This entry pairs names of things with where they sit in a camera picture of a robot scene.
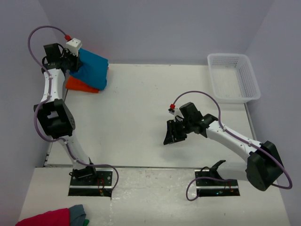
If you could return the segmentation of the blue t shirt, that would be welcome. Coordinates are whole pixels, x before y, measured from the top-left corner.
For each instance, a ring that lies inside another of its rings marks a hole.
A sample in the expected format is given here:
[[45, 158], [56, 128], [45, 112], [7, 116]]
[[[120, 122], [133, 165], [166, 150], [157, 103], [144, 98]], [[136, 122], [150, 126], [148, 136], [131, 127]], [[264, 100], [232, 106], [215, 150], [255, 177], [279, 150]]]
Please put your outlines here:
[[83, 48], [79, 50], [79, 59], [82, 66], [77, 72], [70, 72], [70, 75], [92, 88], [104, 90], [107, 85], [108, 59]]

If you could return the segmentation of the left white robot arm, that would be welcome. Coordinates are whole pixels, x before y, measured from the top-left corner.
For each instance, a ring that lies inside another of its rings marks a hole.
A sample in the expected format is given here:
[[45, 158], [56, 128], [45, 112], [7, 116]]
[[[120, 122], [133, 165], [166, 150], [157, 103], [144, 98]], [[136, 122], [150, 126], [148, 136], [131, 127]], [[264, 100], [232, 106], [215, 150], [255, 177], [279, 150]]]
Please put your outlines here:
[[43, 97], [34, 106], [34, 125], [43, 129], [38, 134], [48, 142], [58, 142], [72, 161], [73, 179], [93, 185], [98, 174], [75, 135], [75, 119], [63, 99], [63, 85], [67, 71], [77, 72], [82, 66], [79, 55], [73, 54], [59, 43], [44, 46], [42, 59], [45, 77]]

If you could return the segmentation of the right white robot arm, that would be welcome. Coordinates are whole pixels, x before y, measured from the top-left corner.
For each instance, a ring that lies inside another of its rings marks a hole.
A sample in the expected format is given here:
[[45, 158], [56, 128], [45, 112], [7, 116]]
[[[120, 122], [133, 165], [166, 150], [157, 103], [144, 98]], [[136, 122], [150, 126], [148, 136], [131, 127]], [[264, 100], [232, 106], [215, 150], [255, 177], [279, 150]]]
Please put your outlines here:
[[168, 111], [174, 118], [166, 122], [164, 145], [184, 141], [189, 133], [195, 133], [220, 143], [243, 159], [241, 163], [220, 160], [213, 165], [209, 173], [203, 176], [213, 184], [239, 179], [248, 181], [260, 191], [266, 191], [283, 173], [283, 164], [272, 142], [255, 141], [221, 126], [217, 117], [202, 115], [192, 102], [180, 108], [171, 105]]

